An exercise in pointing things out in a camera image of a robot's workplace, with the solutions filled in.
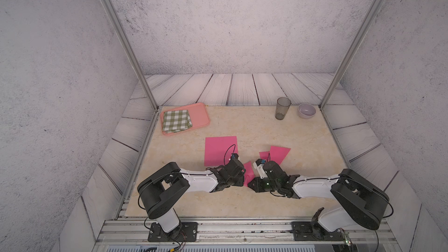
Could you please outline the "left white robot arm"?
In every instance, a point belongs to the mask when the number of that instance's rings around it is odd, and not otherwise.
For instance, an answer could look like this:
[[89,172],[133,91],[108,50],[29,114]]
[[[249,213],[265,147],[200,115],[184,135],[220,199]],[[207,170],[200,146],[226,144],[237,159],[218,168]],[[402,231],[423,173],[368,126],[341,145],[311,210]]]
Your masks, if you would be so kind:
[[138,185],[138,206],[169,234],[182,227],[174,205],[185,193],[215,193],[232,186],[242,187],[245,173],[238,154],[231,154],[227,163],[205,171],[185,170],[170,162]]

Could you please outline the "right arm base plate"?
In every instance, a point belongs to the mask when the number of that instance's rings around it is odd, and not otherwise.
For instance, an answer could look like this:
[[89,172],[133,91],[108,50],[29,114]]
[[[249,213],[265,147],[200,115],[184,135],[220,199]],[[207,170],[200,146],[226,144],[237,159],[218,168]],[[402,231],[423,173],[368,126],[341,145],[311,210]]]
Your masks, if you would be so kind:
[[344,241],[345,236],[338,231],[328,232],[321,225],[311,222],[292,222],[290,233],[294,241],[337,242]]

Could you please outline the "pink square paper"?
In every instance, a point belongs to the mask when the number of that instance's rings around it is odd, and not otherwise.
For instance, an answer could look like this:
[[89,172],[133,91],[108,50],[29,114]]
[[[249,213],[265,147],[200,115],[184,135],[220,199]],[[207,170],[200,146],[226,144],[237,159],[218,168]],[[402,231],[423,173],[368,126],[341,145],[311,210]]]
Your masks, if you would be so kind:
[[269,151],[260,152],[259,155],[262,160],[267,161],[270,159],[280,165],[288,156],[290,151],[290,148],[271,146]]

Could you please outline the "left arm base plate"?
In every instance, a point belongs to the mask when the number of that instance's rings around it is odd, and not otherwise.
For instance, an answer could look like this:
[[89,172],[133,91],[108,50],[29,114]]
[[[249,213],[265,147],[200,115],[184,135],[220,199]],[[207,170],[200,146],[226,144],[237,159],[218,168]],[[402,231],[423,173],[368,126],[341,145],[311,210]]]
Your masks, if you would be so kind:
[[149,230],[148,241],[152,242],[196,242],[197,222],[181,222],[178,227],[166,233],[160,224],[153,223]]

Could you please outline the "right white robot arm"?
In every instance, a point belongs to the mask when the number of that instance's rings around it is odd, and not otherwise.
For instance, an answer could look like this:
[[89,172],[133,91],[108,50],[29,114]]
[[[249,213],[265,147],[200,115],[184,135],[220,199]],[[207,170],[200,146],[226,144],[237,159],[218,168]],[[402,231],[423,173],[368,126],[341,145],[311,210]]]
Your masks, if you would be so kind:
[[248,182],[257,193],[277,192],[280,197],[328,198],[338,201],[333,209],[319,209],[315,223],[328,232],[352,225],[376,231],[385,218],[389,196],[352,169],[343,169],[337,175],[306,177],[287,175],[274,161],[263,164],[264,174]]

